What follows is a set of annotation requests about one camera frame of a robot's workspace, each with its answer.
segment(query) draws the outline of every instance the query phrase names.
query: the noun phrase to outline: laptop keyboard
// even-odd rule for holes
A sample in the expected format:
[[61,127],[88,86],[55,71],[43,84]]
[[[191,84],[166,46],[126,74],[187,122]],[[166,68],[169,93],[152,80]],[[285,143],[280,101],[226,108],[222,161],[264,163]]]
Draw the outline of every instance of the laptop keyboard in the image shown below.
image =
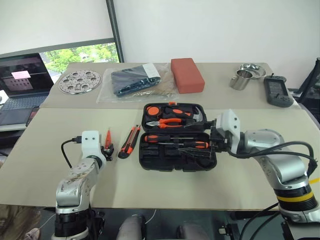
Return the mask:
[[47,96],[31,96],[20,98],[9,98],[1,107],[1,111],[16,109],[31,109],[40,106]]

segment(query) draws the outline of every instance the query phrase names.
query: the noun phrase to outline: green foliage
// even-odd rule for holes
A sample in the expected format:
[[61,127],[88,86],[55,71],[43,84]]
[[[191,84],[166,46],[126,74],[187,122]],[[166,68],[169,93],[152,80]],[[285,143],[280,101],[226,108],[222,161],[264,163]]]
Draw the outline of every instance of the green foliage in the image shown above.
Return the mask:
[[114,43],[47,51],[45,55],[50,60],[49,63],[45,64],[47,69],[59,73],[63,73],[68,64],[74,62],[119,62]]

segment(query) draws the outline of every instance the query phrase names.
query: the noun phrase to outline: laptop screen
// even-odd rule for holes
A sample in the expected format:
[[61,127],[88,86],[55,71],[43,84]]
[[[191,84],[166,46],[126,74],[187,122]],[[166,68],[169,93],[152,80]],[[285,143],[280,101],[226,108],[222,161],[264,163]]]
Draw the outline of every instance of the laptop screen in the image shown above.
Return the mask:
[[9,97],[46,93],[53,84],[39,53],[0,58],[0,90]]

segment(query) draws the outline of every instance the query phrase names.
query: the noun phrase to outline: stainless steel cup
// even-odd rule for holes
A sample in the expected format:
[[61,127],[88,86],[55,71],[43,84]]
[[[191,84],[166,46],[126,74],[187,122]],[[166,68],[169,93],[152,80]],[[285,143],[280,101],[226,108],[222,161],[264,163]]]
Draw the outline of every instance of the stainless steel cup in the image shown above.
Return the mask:
[[246,88],[249,80],[252,78],[252,73],[247,70],[236,71],[236,76],[231,78],[229,86],[235,90],[243,90]]

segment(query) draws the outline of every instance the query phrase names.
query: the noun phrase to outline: tool tray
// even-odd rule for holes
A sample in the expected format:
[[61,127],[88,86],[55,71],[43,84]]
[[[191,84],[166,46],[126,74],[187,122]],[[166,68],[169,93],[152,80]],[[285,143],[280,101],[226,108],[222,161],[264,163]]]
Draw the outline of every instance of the tool tray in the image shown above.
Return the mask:
[[[157,107],[160,110],[160,113],[157,116],[149,115],[148,109],[150,107]],[[145,133],[141,135],[139,140],[140,165],[146,170],[158,170],[166,172],[171,172],[173,169],[183,170],[184,172],[208,171],[214,168],[217,165],[216,153],[210,145],[210,136],[204,132],[203,126],[200,124],[184,127],[185,125],[194,123],[196,120],[191,117],[183,118],[181,115],[177,116],[172,112],[168,113],[168,109],[179,109],[187,113],[192,113],[192,115],[198,115],[200,112],[202,115],[202,120],[197,122],[204,123],[207,121],[204,109],[199,104],[170,102],[149,103],[145,105],[143,108],[141,122],[141,126]],[[168,123],[168,125],[182,126],[160,128],[159,126],[147,125],[149,122],[169,118],[183,119],[182,123]],[[170,139],[169,141],[165,142],[173,144],[146,142],[146,136],[155,134],[161,136],[169,135],[170,138],[194,139]],[[208,143],[208,148],[205,148],[206,153],[198,152],[199,150],[204,150],[202,148],[192,148],[194,149],[192,150],[192,154],[186,154],[178,150],[178,148],[184,148],[184,146],[180,146],[179,144],[194,141]]]

